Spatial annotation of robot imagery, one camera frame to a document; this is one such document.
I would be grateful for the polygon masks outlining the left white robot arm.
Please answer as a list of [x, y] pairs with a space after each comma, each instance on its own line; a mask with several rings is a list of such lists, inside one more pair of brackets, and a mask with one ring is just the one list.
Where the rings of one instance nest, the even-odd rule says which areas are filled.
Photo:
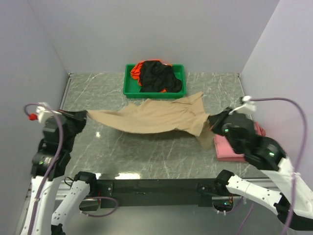
[[86, 125], [87, 112], [37, 107], [28, 117], [44, 126], [44, 137], [32, 159], [30, 203], [21, 234], [64, 235], [66, 223], [79, 211], [81, 202], [98, 193], [96, 175], [80, 171], [61, 204], [54, 207], [75, 137]]

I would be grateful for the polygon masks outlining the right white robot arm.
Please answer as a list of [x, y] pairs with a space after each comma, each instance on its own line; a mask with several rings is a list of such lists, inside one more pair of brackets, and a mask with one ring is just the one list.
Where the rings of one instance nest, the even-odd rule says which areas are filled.
[[287, 227], [296, 231], [313, 229], [313, 192], [297, 175], [283, 148], [272, 138], [258, 135], [254, 121], [226, 108], [208, 117], [213, 133], [226, 137], [236, 154], [267, 175], [278, 190], [270, 190], [222, 170], [215, 179], [215, 191], [243, 196], [272, 211]]

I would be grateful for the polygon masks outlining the beige t shirt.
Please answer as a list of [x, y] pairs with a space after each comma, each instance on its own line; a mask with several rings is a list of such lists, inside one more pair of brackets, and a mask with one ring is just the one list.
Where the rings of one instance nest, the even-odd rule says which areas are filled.
[[139, 106], [131, 103], [120, 111], [88, 110], [87, 116], [103, 125], [133, 134], [184, 131], [207, 148], [215, 134], [209, 129], [209, 114], [204, 110], [202, 96], [203, 93], [198, 92], [174, 101], [146, 99]]

